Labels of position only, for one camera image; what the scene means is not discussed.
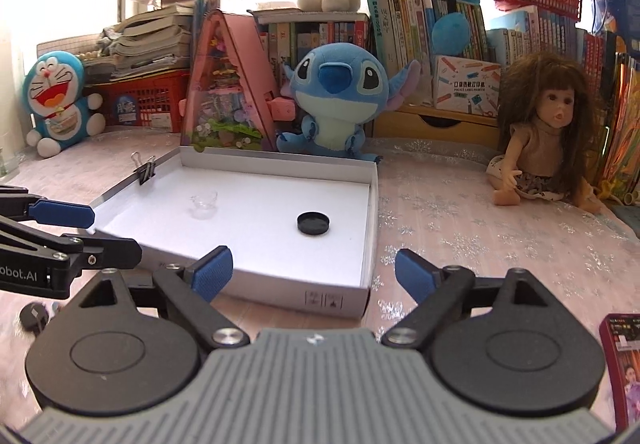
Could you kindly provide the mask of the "black binder clip on tray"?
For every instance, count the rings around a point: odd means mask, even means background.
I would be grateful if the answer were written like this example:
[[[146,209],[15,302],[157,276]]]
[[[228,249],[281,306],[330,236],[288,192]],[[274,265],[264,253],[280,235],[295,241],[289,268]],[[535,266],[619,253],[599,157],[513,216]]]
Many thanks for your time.
[[[142,160],[140,152],[133,152],[131,160],[134,162],[134,176],[140,185],[149,182],[155,175],[156,157],[151,156],[147,160]]]

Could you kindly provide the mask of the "pink triangular miniature house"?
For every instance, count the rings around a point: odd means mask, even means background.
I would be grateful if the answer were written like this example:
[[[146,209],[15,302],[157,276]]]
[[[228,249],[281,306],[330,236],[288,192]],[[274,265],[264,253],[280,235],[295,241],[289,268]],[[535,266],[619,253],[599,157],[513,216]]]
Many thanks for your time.
[[[280,95],[253,17],[212,11],[204,19],[186,93],[181,145],[268,150],[295,118]]]

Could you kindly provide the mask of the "white shallow cardboard tray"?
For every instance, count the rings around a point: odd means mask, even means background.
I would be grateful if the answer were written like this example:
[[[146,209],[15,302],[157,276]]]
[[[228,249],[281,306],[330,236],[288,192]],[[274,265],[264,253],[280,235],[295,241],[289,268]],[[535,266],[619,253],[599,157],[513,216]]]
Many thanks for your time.
[[[194,219],[191,197],[211,190],[215,215]],[[378,234],[373,162],[182,146],[157,160],[149,182],[130,175],[92,208],[90,233],[134,238],[142,268],[189,265],[226,246],[228,296],[355,320],[367,308]],[[329,217],[326,234],[298,230],[307,211]]]

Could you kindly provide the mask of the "black round cap small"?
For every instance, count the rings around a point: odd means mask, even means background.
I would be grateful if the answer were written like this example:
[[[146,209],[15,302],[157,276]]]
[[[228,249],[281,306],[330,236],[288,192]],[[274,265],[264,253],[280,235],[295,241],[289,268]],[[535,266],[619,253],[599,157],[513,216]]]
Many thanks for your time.
[[[47,307],[41,302],[30,302],[20,312],[20,323],[24,331],[34,336],[41,334],[49,323]]]

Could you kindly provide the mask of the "red plastic crate left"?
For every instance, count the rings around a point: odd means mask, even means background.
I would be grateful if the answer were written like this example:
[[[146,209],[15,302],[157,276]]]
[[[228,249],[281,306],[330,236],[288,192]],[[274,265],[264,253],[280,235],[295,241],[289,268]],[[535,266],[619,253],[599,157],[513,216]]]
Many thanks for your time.
[[[189,71],[170,70],[85,86],[84,94],[101,95],[99,112],[108,126],[141,126],[179,133],[180,103],[186,98],[189,81]]]

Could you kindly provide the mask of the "brown haired doll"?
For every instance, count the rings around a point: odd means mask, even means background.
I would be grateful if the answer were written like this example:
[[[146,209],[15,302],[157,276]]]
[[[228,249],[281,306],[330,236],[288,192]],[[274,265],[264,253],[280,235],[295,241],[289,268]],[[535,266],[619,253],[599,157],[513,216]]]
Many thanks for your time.
[[[501,78],[499,155],[486,169],[497,206],[523,199],[568,201],[596,214],[586,180],[594,133],[592,98],[582,67],[558,54],[528,54]]]

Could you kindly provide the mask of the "white patterned cardboard box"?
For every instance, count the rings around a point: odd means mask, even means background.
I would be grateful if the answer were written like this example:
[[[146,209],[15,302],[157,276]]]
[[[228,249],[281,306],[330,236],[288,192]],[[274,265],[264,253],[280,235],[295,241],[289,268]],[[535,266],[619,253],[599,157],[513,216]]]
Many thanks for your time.
[[[501,66],[454,56],[437,56],[434,106],[445,112],[496,118]]]

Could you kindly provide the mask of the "black round lid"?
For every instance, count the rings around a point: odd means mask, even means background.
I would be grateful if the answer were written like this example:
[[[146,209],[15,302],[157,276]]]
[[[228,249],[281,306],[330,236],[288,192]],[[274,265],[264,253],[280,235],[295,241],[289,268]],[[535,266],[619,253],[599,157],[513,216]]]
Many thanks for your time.
[[[330,228],[329,217],[318,211],[307,211],[301,213],[297,219],[298,230],[309,236],[320,236],[326,234]]]

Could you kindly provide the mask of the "row of books on shelf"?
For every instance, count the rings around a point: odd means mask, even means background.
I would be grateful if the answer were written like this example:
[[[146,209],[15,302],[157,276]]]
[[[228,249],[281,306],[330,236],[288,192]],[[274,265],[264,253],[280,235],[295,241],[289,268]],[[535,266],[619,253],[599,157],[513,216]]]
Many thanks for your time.
[[[499,64],[501,71],[521,57],[549,52],[574,60],[585,71],[589,91],[607,97],[617,67],[639,67],[639,55],[611,30],[597,34],[573,19],[535,5],[485,22],[478,4],[455,0],[368,0],[367,13],[303,12],[276,8],[254,12],[270,63],[279,79],[318,46],[346,42],[372,53],[389,76],[412,60],[421,65],[410,103],[434,106],[437,56]]]

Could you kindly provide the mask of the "clear plastic half sphere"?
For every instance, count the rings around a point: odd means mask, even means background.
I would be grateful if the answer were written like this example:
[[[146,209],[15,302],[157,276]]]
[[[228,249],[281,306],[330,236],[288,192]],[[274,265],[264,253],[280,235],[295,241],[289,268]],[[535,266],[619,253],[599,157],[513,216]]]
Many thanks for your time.
[[[191,216],[197,220],[212,218],[217,211],[217,200],[218,194],[216,190],[193,195],[190,207]]]

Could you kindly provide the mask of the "stack of books left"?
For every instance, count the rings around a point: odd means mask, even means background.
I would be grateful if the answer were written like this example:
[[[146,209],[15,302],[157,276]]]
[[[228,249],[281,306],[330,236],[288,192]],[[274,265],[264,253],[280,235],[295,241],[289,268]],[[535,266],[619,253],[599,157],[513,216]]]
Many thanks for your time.
[[[207,14],[220,0],[134,0],[151,11],[131,16],[103,30],[98,55],[85,60],[96,81],[110,81],[189,66]]]

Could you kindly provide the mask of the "red smartphone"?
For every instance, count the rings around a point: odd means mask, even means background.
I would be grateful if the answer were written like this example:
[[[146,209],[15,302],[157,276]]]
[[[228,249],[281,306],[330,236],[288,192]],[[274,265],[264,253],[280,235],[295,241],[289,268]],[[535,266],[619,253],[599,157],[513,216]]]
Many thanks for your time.
[[[612,388],[616,430],[626,430],[639,421],[640,316],[608,314],[600,323],[599,334]]]

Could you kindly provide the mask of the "wooden drawer box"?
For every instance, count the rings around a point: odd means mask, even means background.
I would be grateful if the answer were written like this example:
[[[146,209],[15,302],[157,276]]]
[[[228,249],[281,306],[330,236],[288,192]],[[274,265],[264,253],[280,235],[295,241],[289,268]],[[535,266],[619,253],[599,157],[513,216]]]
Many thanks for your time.
[[[418,105],[402,105],[393,112],[383,112],[373,120],[372,134],[375,138],[417,138],[492,149],[498,147],[499,141],[495,118]]]

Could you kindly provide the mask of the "blue Stitch plush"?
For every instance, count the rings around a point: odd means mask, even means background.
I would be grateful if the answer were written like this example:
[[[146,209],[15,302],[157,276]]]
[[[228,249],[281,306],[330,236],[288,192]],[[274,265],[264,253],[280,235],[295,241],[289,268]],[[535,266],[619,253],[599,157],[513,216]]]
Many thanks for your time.
[[[418,85],[421,65],[412,60],[390,77],[369,51],[340,42],[314,48],[284,71],[282,93],[305,115],[302,132],[278,134],[279,152],[378,162],[380,156],[362,151],[363,126],[404,104]]]

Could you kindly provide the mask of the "Doraemon plush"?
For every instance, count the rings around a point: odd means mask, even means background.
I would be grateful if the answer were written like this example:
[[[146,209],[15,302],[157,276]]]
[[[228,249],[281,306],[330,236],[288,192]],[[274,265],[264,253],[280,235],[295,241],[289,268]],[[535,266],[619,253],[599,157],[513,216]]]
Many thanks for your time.
[[[40,56],[26,74],[23,103],[32,118],[26,143],[41,158],[51,158],[85,138],[104,132],[98,93],[82,96],[85,71],[74,54],[53,51]]]

